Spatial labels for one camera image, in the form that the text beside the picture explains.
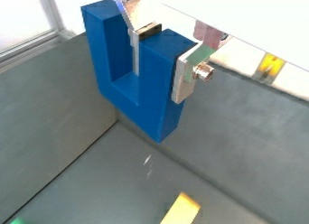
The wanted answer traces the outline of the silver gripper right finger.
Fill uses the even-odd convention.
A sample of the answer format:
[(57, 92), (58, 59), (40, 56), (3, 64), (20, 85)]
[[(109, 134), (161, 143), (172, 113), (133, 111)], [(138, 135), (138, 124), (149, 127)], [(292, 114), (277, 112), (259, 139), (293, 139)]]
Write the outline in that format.
[(225, 45), (229, 35), (196, 21), (193, 38), (198, 41), (177, 60), (172, 100), (180, 104), (193, 93), (196, 81), (209, 81), (214, 68), (208, 64), (212, 55)]

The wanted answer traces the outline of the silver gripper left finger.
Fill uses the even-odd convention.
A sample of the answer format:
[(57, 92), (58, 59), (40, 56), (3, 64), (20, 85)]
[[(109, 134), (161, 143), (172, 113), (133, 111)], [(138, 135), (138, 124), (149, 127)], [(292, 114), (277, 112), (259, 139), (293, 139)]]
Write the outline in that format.
[(129, 27), (133, 48), (133, 70), (139, 74), (139, 43), (162, 31), (162, 24), (156, 21), (156, 5), (152, 0), (115, 0)]

